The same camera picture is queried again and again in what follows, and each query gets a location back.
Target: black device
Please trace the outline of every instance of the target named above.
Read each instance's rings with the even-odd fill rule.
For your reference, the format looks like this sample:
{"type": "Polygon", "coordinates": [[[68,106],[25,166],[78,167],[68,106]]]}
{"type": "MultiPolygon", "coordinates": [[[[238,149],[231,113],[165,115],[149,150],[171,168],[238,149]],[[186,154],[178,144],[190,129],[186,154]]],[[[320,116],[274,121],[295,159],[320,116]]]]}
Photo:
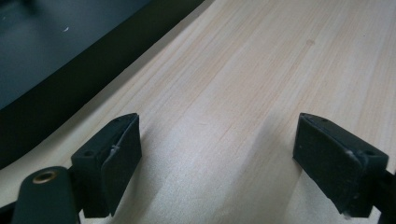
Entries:
{"type": "Polygon", "coordinates": [[[47,138],[202,2],[0,1],[0,169],[47,138]]]}
{"type": "Polygon", "coordinates": [[[299,117],[293,158],[334,203],[350,217],[396,223],[396,177],[386,170],[389,156],[335,123],[310,114],[299,117]]]}
{"type": "Polygon", "coordinates": [[[0,209],[0,223],[79,223],[85,217],[114,216],[142,157],[139,117],[111,120],[76,153],[72,166],[54,166],[27,176],[18,200],[0,209]]]}

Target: screw hole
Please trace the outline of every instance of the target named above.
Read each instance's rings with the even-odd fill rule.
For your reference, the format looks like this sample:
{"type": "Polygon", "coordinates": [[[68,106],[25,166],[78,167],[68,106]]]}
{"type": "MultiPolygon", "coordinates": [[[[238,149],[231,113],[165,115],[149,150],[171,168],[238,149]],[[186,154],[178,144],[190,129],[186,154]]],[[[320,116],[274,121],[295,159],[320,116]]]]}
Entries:
{"type": "Polygon", "coordinates": [[[91,155],[93,155],[93,152],[92,151],[86,151],[86,152],[84,152],[84,156],[91,156],[91,155]]]}
{"type": "Polygon", "coordinates": [[[47,182],[51,181],[52,179],[54,179],[57,174],[58,173],[56,171],[43,172],[43,173],[35,176],[35,178],[33,179],[33,183],[35,183],[35,184],[47,183],[47,182]]]}
{"type": "Polygon", "coordinates": [[[369,150],[364,151],[364,153],[365,153],[367,156],[374,156],[374,155],[375,155],[374,152],[369,151],[369,150]]]}

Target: black clamp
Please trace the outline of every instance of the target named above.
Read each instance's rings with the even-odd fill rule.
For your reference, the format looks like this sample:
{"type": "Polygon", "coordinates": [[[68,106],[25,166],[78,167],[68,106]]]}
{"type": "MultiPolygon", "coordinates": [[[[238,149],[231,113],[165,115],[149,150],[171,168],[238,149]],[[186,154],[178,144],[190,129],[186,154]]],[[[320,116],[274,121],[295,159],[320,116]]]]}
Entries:
{"type": "Polygon", "coordinates": [[[72,167],[55,166],[26,177],[18,200],[0,209],[0,223],[80,223],[114,216],[142,157],[139,117],[111,120],[73,154],[72,167]]]}
{"type": "Polygon", "coordinates": [[[386,168],[389,156],[335,123],[302,113],[293,158],[334,203],[340,214],[396,223],[396,177],[386,168]]]}

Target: wooden table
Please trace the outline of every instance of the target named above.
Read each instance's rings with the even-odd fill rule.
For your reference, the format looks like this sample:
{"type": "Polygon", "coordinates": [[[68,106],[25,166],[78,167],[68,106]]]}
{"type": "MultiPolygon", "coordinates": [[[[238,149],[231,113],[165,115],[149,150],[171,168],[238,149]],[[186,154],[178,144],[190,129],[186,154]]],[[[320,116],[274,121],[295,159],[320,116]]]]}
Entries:
{"type": "Polygon", "coordinates": [[[396,168],[396,1],[212,0],[30,153],[0,171],[0,206],[117,116],[143,158],[113,218],[84,223],[346,220],[291,158],[300,112],[330,119],[396,168]]]}

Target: light wood surface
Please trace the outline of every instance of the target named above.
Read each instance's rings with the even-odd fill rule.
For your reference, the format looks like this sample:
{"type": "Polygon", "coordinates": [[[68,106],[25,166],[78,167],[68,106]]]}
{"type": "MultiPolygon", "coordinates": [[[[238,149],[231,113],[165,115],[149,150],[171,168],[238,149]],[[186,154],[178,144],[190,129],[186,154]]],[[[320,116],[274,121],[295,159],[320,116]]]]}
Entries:
{"type": "Polygon", "coordinates": [[[137,112],[143,158],[113,218],[84,223],[376,223],[339,215],[291,158],[300,112],[396,168],[396,1],[205,1],[53,135],[0,171],[21,181],[137,112]]]}

